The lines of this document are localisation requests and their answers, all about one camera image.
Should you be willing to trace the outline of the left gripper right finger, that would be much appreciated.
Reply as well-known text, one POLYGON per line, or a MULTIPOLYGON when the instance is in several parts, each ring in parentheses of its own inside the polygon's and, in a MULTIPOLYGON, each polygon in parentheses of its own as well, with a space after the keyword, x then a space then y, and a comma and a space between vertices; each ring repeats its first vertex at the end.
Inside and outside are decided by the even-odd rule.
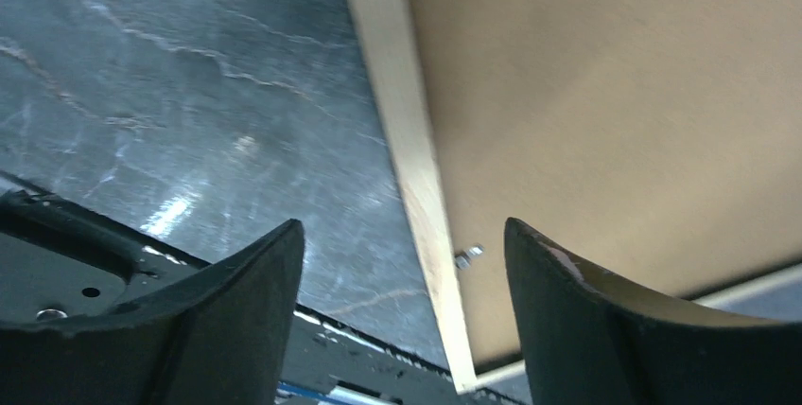
POLYGON ((510 218, 504 256, 536 404, 797 404, 801 325, 639 285, 510 218))

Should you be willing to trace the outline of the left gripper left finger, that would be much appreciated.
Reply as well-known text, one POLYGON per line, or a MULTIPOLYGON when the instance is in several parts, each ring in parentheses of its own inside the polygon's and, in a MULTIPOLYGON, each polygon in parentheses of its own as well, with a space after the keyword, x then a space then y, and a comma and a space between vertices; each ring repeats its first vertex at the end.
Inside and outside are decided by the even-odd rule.
POLYGON ((5 404, 271 404, 305 233, 288 220, 215 264, 1 237, 5 404))

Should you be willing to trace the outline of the wooden picture frame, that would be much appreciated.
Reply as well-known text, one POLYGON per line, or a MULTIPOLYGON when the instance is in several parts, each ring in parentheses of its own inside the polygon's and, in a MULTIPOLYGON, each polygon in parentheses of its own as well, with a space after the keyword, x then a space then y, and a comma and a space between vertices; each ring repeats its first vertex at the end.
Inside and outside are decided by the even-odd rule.
MULTIPOLYGON (((471 351, 460 275, 476 266, 480 256, 467 269, 455 267, 454 255, 460 250, 453 246, 450 233, 410 0, 348 0, 348 4, 455 387, 467 393, 517 376, 528 383, 518 332, 519 349, 505 362, 479 365, 471 351)), ((799 297, 785 315, 753 306, 759 298, 770 299, 800 283, 801 253, 689 296, 658 292, 708 308, 801 325, 799 297)))

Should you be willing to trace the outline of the brown cardboard backing board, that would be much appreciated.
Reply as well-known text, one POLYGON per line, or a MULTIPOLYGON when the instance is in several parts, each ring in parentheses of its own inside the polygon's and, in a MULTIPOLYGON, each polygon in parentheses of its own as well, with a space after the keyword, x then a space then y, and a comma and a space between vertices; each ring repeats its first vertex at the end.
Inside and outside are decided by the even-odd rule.
POLYGON ((474 360, 518 218, 689 296, 801 253, 801 0, 410 0, 474 360))

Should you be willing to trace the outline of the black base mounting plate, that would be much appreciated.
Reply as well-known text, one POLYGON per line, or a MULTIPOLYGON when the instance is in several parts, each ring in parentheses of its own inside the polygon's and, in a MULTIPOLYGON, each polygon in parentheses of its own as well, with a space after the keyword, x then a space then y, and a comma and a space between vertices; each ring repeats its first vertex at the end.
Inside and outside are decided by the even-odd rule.
POLYGON ((303 225, 209 263, 1 176, 5 404, 503 404, 296 304, 303 225))

